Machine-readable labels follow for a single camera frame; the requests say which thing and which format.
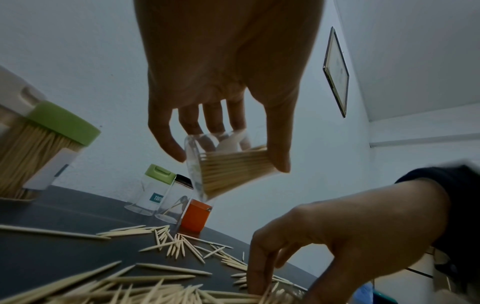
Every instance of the orange container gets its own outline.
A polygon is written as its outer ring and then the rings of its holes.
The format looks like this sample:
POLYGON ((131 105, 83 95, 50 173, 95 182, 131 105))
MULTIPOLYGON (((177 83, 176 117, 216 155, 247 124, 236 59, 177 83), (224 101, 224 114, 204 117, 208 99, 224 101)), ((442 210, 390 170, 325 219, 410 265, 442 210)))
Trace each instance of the orange container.
POLYGON ((181 220, 181 227, 193 232, 200 232, 205 227, 211 211, 212 206, 191 199, 181 220))

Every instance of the hand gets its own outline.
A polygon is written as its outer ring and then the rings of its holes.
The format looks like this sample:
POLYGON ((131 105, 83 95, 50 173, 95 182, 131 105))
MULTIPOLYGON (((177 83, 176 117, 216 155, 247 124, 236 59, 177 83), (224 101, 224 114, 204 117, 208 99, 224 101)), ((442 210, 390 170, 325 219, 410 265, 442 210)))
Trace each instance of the hand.
POLYGON ((262 294, 274 267, 303 246, 325 244, 334 260, 303 301, 344 304, 362 284, 419 260, 444 232, 449 207, 443 188, 428 180, 298 206, 253 235, 248 291, 262 294))
POLYGON ((185 161, 170 131, 173 109, 188 134, 202 134, 203 104, 208 130, 220 133, 226 99, 232 128, 244 129, 249 88, 265 107, 270 159, 290 171, 294 108, 321 10, 319 0, 135 0, 148 61, 148 126, 165 152, 185 161))

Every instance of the person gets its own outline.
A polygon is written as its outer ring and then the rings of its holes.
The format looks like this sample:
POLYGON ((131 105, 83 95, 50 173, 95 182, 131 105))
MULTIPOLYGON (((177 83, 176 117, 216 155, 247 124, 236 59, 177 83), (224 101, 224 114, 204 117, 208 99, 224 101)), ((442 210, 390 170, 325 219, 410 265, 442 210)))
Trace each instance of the person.
MULTIPOLYGON (((323 1, 135 0, 134 7, 148 61, 148 127, 161 148, 185 161, 170 131, 173 109, 189 135, 202 134, 202 104, 208 130, 218 133, 226 99, 232 128, 245 128, 248 88, 265 108, 269 157, 289 172, 294 110, 323 1)), ((410 266, 431 245, 470 284, 479 185, 470 165, 422 168, 389 187, 295 207, 255 232, 248 291, 262 294, 274 268, 311 243, 325 244, 334 260, 305 303, 345 303, 363 283, 410 266)))

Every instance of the black lid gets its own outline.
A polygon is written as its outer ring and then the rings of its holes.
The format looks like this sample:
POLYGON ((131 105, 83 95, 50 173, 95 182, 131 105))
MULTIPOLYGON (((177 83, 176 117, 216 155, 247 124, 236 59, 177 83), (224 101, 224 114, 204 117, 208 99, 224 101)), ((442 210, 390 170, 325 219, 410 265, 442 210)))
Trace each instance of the black lid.
POLYGON ((186 176, 177 174, 176 177, 175 177, 175 181, 177 183, 180 183, 180 184, 182 184, 184 186, 187 186, 189 188, 192 188, 192 189, 194 188, 193 185, 192 185, 192 181, 186 176))

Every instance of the container with green lid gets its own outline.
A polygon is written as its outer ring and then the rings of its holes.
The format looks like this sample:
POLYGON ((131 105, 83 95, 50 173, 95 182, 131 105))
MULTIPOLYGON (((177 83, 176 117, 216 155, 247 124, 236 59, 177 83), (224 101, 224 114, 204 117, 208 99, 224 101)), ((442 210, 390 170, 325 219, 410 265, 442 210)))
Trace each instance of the container with green lid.
POLYGON ((35 199, 99 134, 77 115, 41 101, 0 139, 0 198, 35 199))
POLYGON ((151 164, 141 178, 138 189, 128 200, 126 209, 151 216, 159 208, 162 199, 168 192, 176 174, 165 168, 151 164))

